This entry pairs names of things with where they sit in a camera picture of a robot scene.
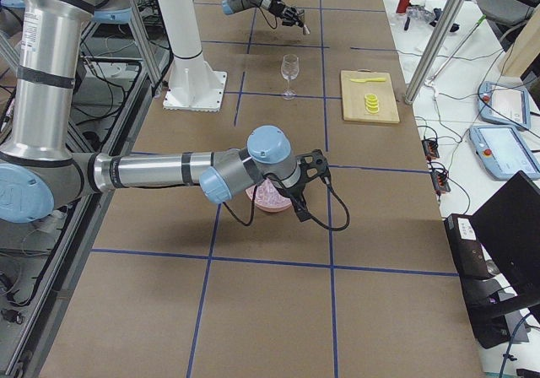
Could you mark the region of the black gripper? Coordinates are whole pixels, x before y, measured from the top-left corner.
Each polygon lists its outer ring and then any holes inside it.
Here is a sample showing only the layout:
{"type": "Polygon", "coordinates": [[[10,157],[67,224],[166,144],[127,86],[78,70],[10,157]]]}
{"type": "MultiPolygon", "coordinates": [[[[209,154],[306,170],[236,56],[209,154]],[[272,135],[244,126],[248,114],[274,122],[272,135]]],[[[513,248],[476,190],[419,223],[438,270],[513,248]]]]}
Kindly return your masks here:
{"type": "Polygon", "coordinates": [[[304,201],[305,187],[315,179],[320,179],[327,186],[330,185],[330,170],[327,158],[320,149],[312,150],[307,154],[296,156],[296,162],[300,169],[300,178],[290,188],[296,201],[304,201]]]}
{"type": "Polygon", "coordinates": [[[283,26],[305,26],[305,11],[283,2],[273,4],[273,15],[281,20],[283,26]]]}

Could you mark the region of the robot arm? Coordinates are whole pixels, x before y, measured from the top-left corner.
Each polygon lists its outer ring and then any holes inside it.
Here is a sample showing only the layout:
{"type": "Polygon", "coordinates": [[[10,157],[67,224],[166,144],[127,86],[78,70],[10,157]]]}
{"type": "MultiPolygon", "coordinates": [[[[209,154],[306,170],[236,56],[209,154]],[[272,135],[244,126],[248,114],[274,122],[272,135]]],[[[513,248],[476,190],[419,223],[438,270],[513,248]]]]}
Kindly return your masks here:
{"type": "MultiPolygon", "coordinates": [[[[182,155],[72,154],[66,147],[84,23],[128,22],[130,0],[23,0],[24,23],[12,130],[1,144],[1,219],[28,223],[94,193],[128,187],[200,186],[220,204],[270,180],[300,221],[305,185],[316,178],[334,193],[321,150],[294,155],[275,126],[255,129],[246,148],[182,155]]],[[[192,0],[158,0],[173,57],[165,108],[218,111],[227,73],[205,61],[192,0]]],[[[302,10],[282,0],[224,0],[225,14],[263,8],[304,29],[302,10]]]]}
{"type": "Polygon", "coordinates": [[[252,8],[266,10],[275,19],[279,19],[283,26],[297,26],[305,35],[310,33],[305,23],[305,11],[287,5],[284,0],[223,0],[221,5],[225,15],[237,14],[252,8]]]}

